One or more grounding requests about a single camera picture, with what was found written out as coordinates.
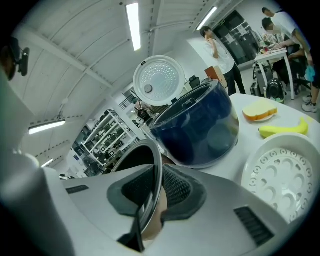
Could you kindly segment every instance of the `vent grille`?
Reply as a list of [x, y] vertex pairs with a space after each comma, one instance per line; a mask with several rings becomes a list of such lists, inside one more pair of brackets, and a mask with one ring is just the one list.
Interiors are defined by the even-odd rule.
[[257, 246], [261, 246], [268, 242], [274, 235], [262, 223], [262, 221], [254, 214], [249, 207], [241, 207], [234, 209], [245, 229], [249, 232]]
[[66, 188], [65, 190], [68, 194], [74, 194], [74, 193], [78, 193], [88, 189], [89, 187], [87, 187], [86, 185], [80, 185], [80, 186], [69, 187], [69, 188]]

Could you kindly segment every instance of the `black hair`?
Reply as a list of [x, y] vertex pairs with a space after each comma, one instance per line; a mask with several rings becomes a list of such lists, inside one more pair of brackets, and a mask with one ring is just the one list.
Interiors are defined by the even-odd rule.
[[263, 12], [263, 14], [264, 14], [266, 11], [269, 11], [269, 12], [270, 12], [270, 10], [269, 10], [268, 8], [263, 7], [263, 8], [262, 8], [262, 12]]
[[210, 28], [209, 26], [203, 26], [203, 27], [200, 29], [200, 35], [201, 35], [203, 38], [205, 38], [206, 32], [207, 32], [208, 30], [211, 30], [211, 28]]
[[5, 65], [4, 63], [6, 63], [8, 59], [12, 60], [12, 67], [7, 76], [8, 81], [11, 81], [16, 74], [16, 60], [11, 48], [9, 46], [5, 46], [0, 49], [0, 65]]
[[267, 28], [272, 24], [273, 24], [273, 22], [272, 22], [271, 18], [264, 18], [262, 20], [262, 27], [264, 28], [264, 30], [267, 30]]

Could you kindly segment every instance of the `pot handle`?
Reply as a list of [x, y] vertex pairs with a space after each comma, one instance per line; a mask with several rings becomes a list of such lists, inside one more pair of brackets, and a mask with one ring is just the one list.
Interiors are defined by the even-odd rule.
[[191, 99], [189, 99], [188, 101], [186, 101], [185, 103], [182, 104], [182, 108], [184, 110], [187, 110], [188, 108], [190, 108], [191, 106], [193, 106], [196, 103], [197, 103], [197, 101], [194, 98], [191, 98]]

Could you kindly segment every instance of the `toast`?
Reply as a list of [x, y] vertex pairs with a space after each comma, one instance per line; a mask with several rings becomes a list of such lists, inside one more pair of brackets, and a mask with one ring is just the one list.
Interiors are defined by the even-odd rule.
[[266, 98], [259, 99], [242, 109], [245, 119], [251, 122], [264, 119], [277, 112], [277, 107], [272, 104], [271, 100]]

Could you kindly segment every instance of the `rice cooker lid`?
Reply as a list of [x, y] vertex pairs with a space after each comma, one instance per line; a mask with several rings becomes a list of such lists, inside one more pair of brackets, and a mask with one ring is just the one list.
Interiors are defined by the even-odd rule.
[[152, 106], [171, 105], [180, 98], [185, 73], [180, 64], [167, 56], [144, 60], [133, 75], [133, 88], [144, 103]]

